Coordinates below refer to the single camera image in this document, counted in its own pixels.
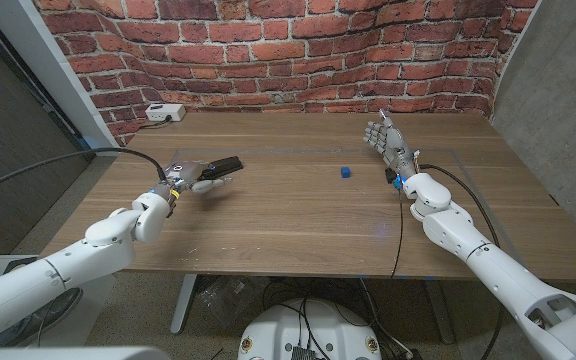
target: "wooden table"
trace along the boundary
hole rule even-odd
[[[471,115],[393,115],[421,163],[466,182],[484,204],[501,247],[546,280],[576,281],[576,225],[486,119]],[[389,277],[399,245],[397,191],[381,156],[362,141],[377,114],[188,114],[180,123],[142,130],[129,148],[168,164],[239,156],[234,181],[205,195],[183,193],[158,241],[137,244],[136,271],[186,273],[171,331],[179,333],[197,274]],[[352,176],[342,179],[340,168]],[[447,176],[433,177],[489,236],[468,194]],[[122,154],[41,255],[157,182],[151,164]],[[474,279],[457,257],[434,245],[404,202],[398,278]],[[444,342],[454,342],[437,282],[426,282]]]

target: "power strip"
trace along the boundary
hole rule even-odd
[[[150,104],[146,115],[150,121],[164,121],[168,115],[172,116],[172,121],[181,121],[186,109],[181,104]]]

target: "white plastic casing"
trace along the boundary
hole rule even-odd
[[[301,302],[302,299],[293,299],[284,304],[298,309]],[[369,326],[351,325],[348,321],[363,324],[364,320],[343,306],[338,308],[339,311],[334,303],[326,300],[308,299],[306,315],[314,338],[324,351],[327,344],[333,345],[332,351],[327,351],[326,355],[334,360],[381,360],[379,349],[371,352],[366,347],[367,339],[376,339],[373,330]],[[237,359],[291,360],[292,351],[286,351],[286,344],[297,346],[301,342],[302,348],[308,344],[308,329],[305,322],[300,320],[295,311],[283,306],[276,305],[266,310],[244,331],[241,340],[249,338],[252,341],[252,348],[244,351],[239,346]],[[311,345],[311,350],[315,351],[316,358],[323,358],[314,344]]]
[[[146,115],[150,121],[164,121],[168,115],[172,116],[172,121],[181,121],[186,109],[181,104],[150,104]]]

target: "red brick wall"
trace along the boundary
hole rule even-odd
[[[120,144],[190,112],[489,116],[537,0],[35,0]]]

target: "gray wall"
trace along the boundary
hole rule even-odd
[[[543,1],[499,87],[493,126],[576,222],[576,1]]]

